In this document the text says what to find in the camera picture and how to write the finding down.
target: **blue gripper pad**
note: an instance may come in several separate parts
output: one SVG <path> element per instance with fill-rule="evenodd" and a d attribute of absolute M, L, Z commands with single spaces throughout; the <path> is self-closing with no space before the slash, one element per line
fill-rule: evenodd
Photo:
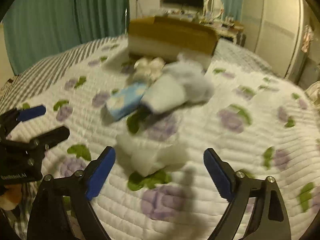
<path fill-rule="evenodd" d="M 38 116 L 44 115 L 46 112 L 45 106 L 36 106 L 30 109 L 20 110 L 18 121 L 25 122 Z"/>
<path fill-rule="evenodd" d="M 209 150 L 205 150 L 203 160 L 220 196 L 228 202 L 232 202 L 234 194 L 231 191 L 231 182 L 222 170 L 219 162 L 212 156 Z"/>
<path fill-rule="evenodd" d="M 106 181 L 113 164 L 116 161 L 116 152 L 113 148 L 109 149 L 109 153 L 103 158 L 100 165 L 96 168 L 90 179 L 87 181 L 87 192 L 85 193 L 87 200 L 91 201 L 97 197 Z"/>

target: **desk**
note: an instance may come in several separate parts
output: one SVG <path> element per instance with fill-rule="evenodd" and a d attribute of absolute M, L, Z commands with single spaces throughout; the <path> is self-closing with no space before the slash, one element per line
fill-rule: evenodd
<path fill-rule="evenodd" d="M 219 24 L 205 24 L 205 26 L 213 28 L 218 36 L 228 41 L 232 41 L 233 44 L 238 44 L 241 47 L 245 43 L 245 34 L 243 34 L 243 25 L 234 25 L 232 27 L 220 27 Z"/>

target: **purple flower pattern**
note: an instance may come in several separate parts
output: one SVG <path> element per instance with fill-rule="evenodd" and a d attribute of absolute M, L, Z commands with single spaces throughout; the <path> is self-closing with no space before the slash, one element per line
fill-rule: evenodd
<path fill-rule="evenodd" d="M 320 153 L 320 139 L 316 139 L 316 148 L 318 152 Z"/>
<path fill-rule="evenodd" d="M 66 157 L 64 162 L 60 166 L 60 174 L 62 177 L 70 177 L 73 173 L 78 170 L 84 170 L 87 164 L 80 159 L 74 157 Z"/>
<path fill-rule="evenodd" d="M 305 100 L 303 100 L 302 98 L 299 98 L 298 100 L 299 106 L 302 110 L 307 110 L 308 109 L 308 104 Z"/>
<path fill-rule="evenodd" d="M 89 67 L 95 67 L 98 66 L 100 64 L 100 60 L 99 59 L 94 59 L 88 62 L 88 66 Z"/>
<path fill-rule="evenodd" d="M 66 82 L 64 85 L 65 90 L 70 90 L 75 87 L 76 83 L 78 82 L 78 79 L 76 78 L 71 78 L 69 81 Z"/>
<path fill-rule="evenodd" d="M 101 91 L 96 94 L 92 99 L 92 106 L 97 108 L 102 106 L 105 101 L 110 97 L 110 94 L 106 91 Z"/>
<path fill-rule="evenodd" d="M 252 212 L 255 201 L 256 201 L 256 198 L 253 198 L 253 197 L 249 198 L 247 207 L 245 208 L 245 211 L 244 211 L 245 213 L 248 214 Z"/>
<path fill-rule="evenodd" d="M 220 117 L 224 128 L 235 133 L 242 133 L 244 131 L 243 120 L 237 113 L 228 109 L 222 109 L 218 112 L 218 117 Z"/>
<path fill-rule="evenodd" d="M 276 150 L 276 153 L 273 157 L 273 160 L 275 162 L 275 166 L 280 171 L 285 171 L 288 163 L 290 161 L 289 153 L 286 150 Z"/>
<path fill-rule="evenodd" d="M 133 74 L 135 72 L 134 64 L 136 62 L 134 60 L 129 60 L 122 64 L 121 73 L 123 74 Z"/>
<path fill-rule="evenodd" d="M 177 119 L 173 114 L 160 119 L 147 128 L 148 138 L 163 142 L 178 131 Z"/>
<path fill-rule="evenodd" d="M 288 118 L 289 118 L 289 116 L 288 116 L 286 110 L 282 106 L 280 106 L 278 108 L 278 119 L 282 122 L 287 122 Z"/>
<path fill-rule="evenodd" d="M 312 211 L 317 214 L 320 209 L 320 186 L 316 187 L 312 198 Z"/>
<path fill-rule="evenodd" d="M 185 203 L 184 191 L 173 186 L 148 189 L 142 195 L 141 211 L 153 220 L 174 216 Z"/>
<path fill-rule="evenodd" d="M 63 122 L 65 121 L 69 116 L 71 116 L 73 112 L 72 106 L 65 104 L 62 107 L 60 107 L 58 114 L 56 116 L 56 120 L 58 122 Z"/>
<path fill-rule="evenodd" d="M 246 100 L 251 100 L 254 96 L 255 96 L 255 93 L 254 92 L 251 92 L 245 88 L 242 88 L 241 86 L 234 89 L 233 90 L 238 96 L 241 96 L 243 97 L 244 99 Z"/>
<path fill-rule="evenodd" d="M 268 90 L 270 90 L 272 92 L 279 92 L 280 91 L 279 88 L 273 88 L 273 87 L 269 87 Z"/>
<path fill-rule="evenodd" d="M 231 73 L 231 72 L 221 72 L 221 75 L 224 76 L 225 78 L 229 78 L 229 79 L 234 79 L 236 76 L 235 74 Z"/>

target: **cardboard box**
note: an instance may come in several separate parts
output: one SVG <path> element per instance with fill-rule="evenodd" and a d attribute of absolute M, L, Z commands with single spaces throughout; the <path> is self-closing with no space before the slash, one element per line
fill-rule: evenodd
<path fill-rule="evenodd" d="M 212 28 L 179 19 L 156 16 L 135 19 L 129 25 L 129 53 L 139 57 L 161 57 L 174 62 L 184 52 L 207 69 L 217 43 Z"/>

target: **metal screw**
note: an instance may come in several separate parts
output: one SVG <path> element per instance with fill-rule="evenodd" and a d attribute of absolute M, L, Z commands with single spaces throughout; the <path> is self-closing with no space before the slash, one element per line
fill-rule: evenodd
<path fill-rule="evenodd" d="M 274 183 L 276 181 L 276 179 L 274 177 L 267 177 L 268 181 L 271 182 L 271 183 Z"/>
<path fill-rule="evenodd" d="M 244 174 L 242 171 L 237 171 L 237 172 L 236 172 L 236 176 L 237 176 L 238 178 L 244 178 L 244 177 L 245 177 L 245 174 Z"/>
<path fill-rule="evenodd" d="M 35 164 L 35 160 L 30 158 L 30 159 L 27 160 L 27 163 L 28 163 L 29 166 L 33 166 Z"/>
<path fill-rule="evenodd" d="M 44 181 L 49 181 L 52 179 L 52 175 L 50 175 L 50 174 L 45 175 L 43 179 L 44 179 Z"/>
<path fill-rule="evenodd" d="M 76 177 L 81 177 L 82 175 L 83 175 L 83 171 L 81 171 L 81 170 L 78 170 L 75 172 Z"/>

